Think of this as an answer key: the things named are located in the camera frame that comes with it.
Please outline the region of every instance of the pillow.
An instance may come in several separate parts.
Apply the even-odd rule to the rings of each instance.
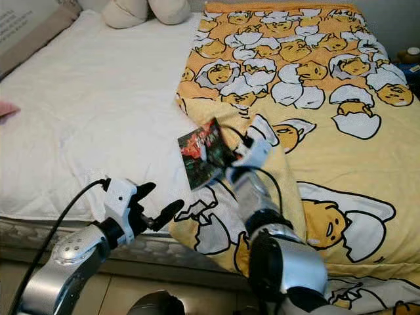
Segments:
[[[147,0],[111,0],[102,17],[112,28],[131,28],[147,20],[148,9]]]
[[[76,0],[0,0],[0,80],[69,27]]]
[[[164,24],[179,24],[191,13],[187,0],[149,0],[149,4],[157,19]]]
[[[20,108],[13,103],[3,102],[0,100],[0,118],[6,116],[7,114],[19,112]]]

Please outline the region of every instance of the bed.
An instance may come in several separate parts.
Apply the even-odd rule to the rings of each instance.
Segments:
[[[419,199],[419,101],[362,13],[319,6],[213,3],[178,26],[152,20],[127,30],[83,11],[0,83],[22,109],[0,125],[3,256],[37,247],[88,182],[130,178],[157,184],[142,203],[147,215],[178,198],[186,208],[113,261],[184,267],[177,280],[210,270],[213,285],[243,288],[242,278],[215,283],[219,266],[247,276],[249,240],[236,200],[223,181],[191,193],[176,141],[216,116],[273,146],[266,169],[296,233],[326,259],[329,302],[359,314],[416,314],[419,242],[410,209]],[[393,104],[378,93],[382,71],[402,86]],[[238,140],[226,139],[239,152]],[[88,193],[58,237],[103,219],[102,198]],[[308,209],[334,209],[325,216],[331,224]],[[317,235],[324,227],[329,240]]]

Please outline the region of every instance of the white pillow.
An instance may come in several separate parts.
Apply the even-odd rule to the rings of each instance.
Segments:
[[[187,0],[149,0],[149,5],[159,21],[164,24],[179,24],[191,13]]]
[[[147,0],[111,0],[102,11],[112,28],[131,28],[147,20]]]

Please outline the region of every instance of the wall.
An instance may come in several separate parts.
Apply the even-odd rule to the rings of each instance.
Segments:
[[[256,0],[218,0],[225,3]],[[353,3],[364,14],[369,29],[387,48],[390,58],[402,49],[420,47],[420,0],[301,0],[302,2]],[[205,0],[189,0],[195,12],[203,10]]]

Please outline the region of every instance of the cartoon print blanket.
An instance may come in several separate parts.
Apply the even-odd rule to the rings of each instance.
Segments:
[[[419,313],[420,102],[355,7],[207,4],[176,102],[197,124],[217,117],[271,143],[265,168],[284,215],[327,263],[329,302]],[[173,237],[246,276],[228,185],[193,195]]]

